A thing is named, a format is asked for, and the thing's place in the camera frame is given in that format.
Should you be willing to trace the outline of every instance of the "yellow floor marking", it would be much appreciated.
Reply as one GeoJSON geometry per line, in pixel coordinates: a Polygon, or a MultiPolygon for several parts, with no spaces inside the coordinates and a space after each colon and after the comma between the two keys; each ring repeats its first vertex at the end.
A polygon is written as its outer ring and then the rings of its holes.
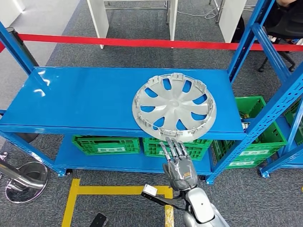
{"type": "Polygon", "coordinates": [[[66,202],[66,207],[62,221],[62,227],[70,227],[72,222],[73,209],[75,208],[77,198],[78,189],[79,188],[80,179],[73,179],[70,189],[70,194],[66,202]]]}
{"type": "MultiPolygon", "coordinates": [[[[165,197],[172,199],[172,189],[167,187],[165,192],[165,197]]],[[[174,208],[172,206],[165,206],[165,227],[174,227],[174,208]]]]}
{"type": "MultiPolygon", "coordinates": [[[[80,179],[73,179],[63,215],[62,227],[70,227],[77,195],[141,195],[143,186],[80,186],[80,179]]],[[[155,186],[157,195],[172,199],[172,189],[168,186],[155,186]]],[[[174,227],[174,209],[165,206],[165,227],[174,227]]]]}
{"type": "MultiPolygon", "coordinates": [[[[141,195],[143,186],[80,186],[78,195],[141,195]]],[[[165,195],[168,186],[155,186],[157,194],[165,195]]]]}

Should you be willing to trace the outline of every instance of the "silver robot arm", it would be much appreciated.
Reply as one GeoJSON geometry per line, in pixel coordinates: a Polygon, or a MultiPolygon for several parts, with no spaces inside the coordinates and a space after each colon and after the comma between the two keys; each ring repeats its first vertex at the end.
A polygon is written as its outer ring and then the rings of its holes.
{"type": "Polygon", "coordinates": [[[166,137],[172,157],[165,145],[161,142],[167,164],[163,164],[163,170],[171,183],[171,186],[180,192],[174,199],[163,199],[156,196],[156,189],[145,185],[141,195],[160,205],[171,205],[178,210],[184,210],[183,215],[186,227],[229,227],[229,225],[214,206],[206,193],[197,187],[198,176],[191,158],[187,154],[182,142],[166,137]],[[177,201],[184,200],[185,209],[175,205],[177,201]]]}

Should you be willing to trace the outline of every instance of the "gray carpet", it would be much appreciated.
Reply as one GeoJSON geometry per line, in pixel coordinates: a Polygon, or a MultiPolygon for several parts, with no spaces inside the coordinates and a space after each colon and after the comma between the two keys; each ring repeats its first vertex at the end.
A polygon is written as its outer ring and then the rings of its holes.
{"type": "MultiPolygon", "coordinates": [[[[181,0],[179,10],[192,14],[210,11],[208,0],[181,0]]],[[[144,3],[125,5],[141,6],[144,3]]],[[[159,5],[162,3],[145,3],[159,5]]],[[[121,6],[123,3],[111,3],[121,6]]],[[[165,12],[108,11],[108,37],[169,39],[165,12]]],[[[81,1],[63,35],[95,36],[86,1],[81,1]]],[[[178,15],[176,40],[223,41],[214,20],[178,15]]],[[[97,45],[58,44],[48,66],[85,67],[151,67],[151,68],[213,68],[224,69],[233,51],[182,50],[160,48],[127,48],[97,45]]],[[[301,53],[292,53],[297,63],[301,53]]],[[[280,86],[268,65],[258,73],[262,52],[251,52],[233,84],[236,96],[263,95],[271,98],[280,86]]],[[[54,158],[62,136],[39,135],[32,144],[54,158]]],[[[15,166],[32,160],[6,142],[2,150],[9,153],[8,161],[15,166]]],[[[271,178],[261,178],[257,169],[226,170],[213,186],[199,182],[231,227],[301,227],[303,217],[303,170],[277,170],[271,178]]],[[[107,171],[74,171],[73,176],[58,178],[52,172],[45,192],[39,199],[23,206],[9,203],[4,190],[6,177],[0,181],[1,227],[57,227],[62,223],[72,178],[81,178],[82,185],[168,185],[162,174],[136,174],[107,171]]],[[[98,213],[107,215],[113,227],[162,227],[164,208],[141,196],[79,196],[73,217],[73,227],[88,227],[98,213]]],[[[175,210],[175,226],[183,227],[181,213],[175,210]]]]}

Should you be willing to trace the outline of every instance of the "green plastic crate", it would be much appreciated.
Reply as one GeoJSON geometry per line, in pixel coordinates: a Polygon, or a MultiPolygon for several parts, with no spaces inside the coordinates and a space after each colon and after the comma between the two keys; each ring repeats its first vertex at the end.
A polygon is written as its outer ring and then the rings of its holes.
{"type": "Polygon", "coordinates": [[[73,143],[86,155],[140,153],[139,138],[73,136],[73,143]]]}
{"type": "MultiPolygon", "coordinates": [[[[214,140],[212,145],[215,150],[215,154],[218,158],[218,155],[224,154],[222,150],[227,151],[227,144],[224,140],[214,140]]],[[[230,163],[227,169],[235,169],[235,168],[253,168],[258,166],[264,162],[264,158],[261,158],[260,155],[249,155],[245,158],[236,158],[233,162],[230,163]]]]}
{"type": "MultiPolygon", "coordinates": [[[[255,118],[266,105],[261,96],[236,98],[236,102],[243,118],[255,118]]],[[[212,144],[217,160],[220,160],[235,142],[235,140],[215,140],[212,144]]],[[[287,141],[278,125],[274,122],[245,151],[237,157],[234,162],[254,161],[252,165],[246,165],[246,167],[243,168],[255,167],[256,163],[258,165],[286,144],[287,141]]],[[[240,164],[235,166],[237,168],[242,168],[240,167],[241,166],[240,164]]]]}
{"type": "MultiPolygon", "coordinates": [[[[289,123],[290,126],[292,126],[292,122],[294,121],[295,113],[299,104],[300,104],[300,100],[298,100],[285,112],[285,118],[286,119],[287,123],[289,123]]],[[[300,124],[298,127],[298,130],[296,131],[296,133],[295,135],[295,141],[298,145],[303,143],[303,122],[302,122],[302,120],[301,120],[300,124]]]]}
{"type": "MultiPolygon", "coordinates": [[[[159,145],[159,142],[160,140],[155,138],[143,138],[144,154],[150,157],[164,157],[164,152],[159,145]]],[[[186,142],[184,146],[187,148],[188,155],[193,160],[199,161],[212,142],[212,140],[194,140],[193,142],[186,142]]]]}

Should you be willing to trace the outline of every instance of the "red barrier tape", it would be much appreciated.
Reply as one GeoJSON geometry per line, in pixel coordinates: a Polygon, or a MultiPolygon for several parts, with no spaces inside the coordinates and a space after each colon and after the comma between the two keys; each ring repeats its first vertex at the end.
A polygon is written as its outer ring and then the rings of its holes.
{"type": "Polygon", "coordinates": [[[2,52],[2,50],[4,50],[5,48],[5,47],[2,42],[0,42],[0,53],[2,52]]]}
{"type": "MultiPolygon", "coordinates": [[[[197,41],[169,41],[156,39],[113,39],[61,35],[32,35],[19,34],[23,41],[66,43],[66,44],[103,44],[110,46],[131,46],[131,47],[161,47],[161,48],[184,48],[184,49],[211,49],[211,50],[236,50],[238,44],[197,42],[197,41]]],[[[276,44],[277,51],[303,51],[301,45],[276,44]]],[[[260,44],[253,44],[252,51],[261,51],[260,44]]]]}

